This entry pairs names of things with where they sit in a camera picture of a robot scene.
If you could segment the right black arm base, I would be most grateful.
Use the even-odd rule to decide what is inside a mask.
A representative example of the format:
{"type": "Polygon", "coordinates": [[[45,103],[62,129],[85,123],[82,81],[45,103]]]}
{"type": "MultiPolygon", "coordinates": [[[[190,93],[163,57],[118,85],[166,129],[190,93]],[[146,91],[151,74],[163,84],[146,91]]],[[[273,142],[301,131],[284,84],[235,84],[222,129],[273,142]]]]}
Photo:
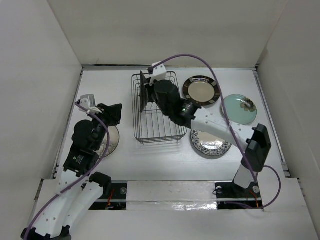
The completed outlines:
{"type": "Polygon", "coordinates": [[[261,198],[261,200],[256,201],[217,201],[218,210],[238,210],[249,208],[255,209],[263,206],[262,197],[260,193],[260,188],[258,183],[251,182],[247,189],[244,189],[231,181],[224,182],[215,182],[214,190],[212,194],[216,198],[231,198],[231,199],[240,199],[240,198],[261,198]]]}

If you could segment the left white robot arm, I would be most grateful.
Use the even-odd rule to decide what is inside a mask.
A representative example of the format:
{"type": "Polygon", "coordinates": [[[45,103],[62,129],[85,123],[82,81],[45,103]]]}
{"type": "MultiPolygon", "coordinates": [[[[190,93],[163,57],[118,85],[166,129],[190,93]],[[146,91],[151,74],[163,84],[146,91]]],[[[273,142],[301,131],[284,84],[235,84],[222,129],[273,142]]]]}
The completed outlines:
{"type": "Polygon", "coordinates": [[[98,155],[109,127],[121,121],[122,104],[75,105],[91,120],[81,120],[72,135],[72,145],[64,162],[54,197],[33,217],[21,233],[23,240],[70,240],[81,218],[99,198],[113,195],[110,176],[94,171],[106,155],[98,155]]]}

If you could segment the brown rimmed cream plate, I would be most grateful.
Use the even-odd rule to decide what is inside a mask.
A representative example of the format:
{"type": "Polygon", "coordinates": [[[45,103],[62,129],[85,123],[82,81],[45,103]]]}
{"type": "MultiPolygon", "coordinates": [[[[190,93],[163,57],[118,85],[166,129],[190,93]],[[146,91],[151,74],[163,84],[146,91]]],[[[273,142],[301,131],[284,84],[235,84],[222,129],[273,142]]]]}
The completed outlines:
{"type": "Polygon", "coordinates": [[[140,71],[140,110],[139,112],[142,113],[146,106],[148,105],[148,90],[146,88],[148,85],[148,81],[142,71],[140,71]]]}

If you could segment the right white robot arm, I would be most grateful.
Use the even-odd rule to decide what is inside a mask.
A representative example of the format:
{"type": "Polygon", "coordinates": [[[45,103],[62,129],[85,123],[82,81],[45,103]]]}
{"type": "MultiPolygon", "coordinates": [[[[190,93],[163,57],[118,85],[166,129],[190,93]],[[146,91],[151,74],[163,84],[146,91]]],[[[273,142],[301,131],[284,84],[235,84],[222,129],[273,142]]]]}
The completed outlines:
{"type": "Polygon", "coordinates": [[[242,160],[231,191],[237,197],[246,194],[250,184],[257,181],[257,174],[263,170],[272,147],[267,127],[263,124],[250,127],[226,117],[217,117],[207,109],[181,98],[178,87],[170,80],[152,82],[148,78],[143,80],[142,86],[148,102],[156,103],[163,115],[174,124],[214,135],[239,149],[242,160]]]}

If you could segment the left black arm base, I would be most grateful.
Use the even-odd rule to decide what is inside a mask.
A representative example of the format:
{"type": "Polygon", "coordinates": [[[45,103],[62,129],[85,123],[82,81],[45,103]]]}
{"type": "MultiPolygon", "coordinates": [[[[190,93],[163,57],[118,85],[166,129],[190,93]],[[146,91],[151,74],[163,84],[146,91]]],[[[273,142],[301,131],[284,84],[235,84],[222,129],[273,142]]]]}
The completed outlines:
{"type": "Polygon", "coordinates": [[[122,211],[127,209],[127,181],[113,181],[109,194],[104,194],[96,200],[89,210],[92,211],[122,211]]]}

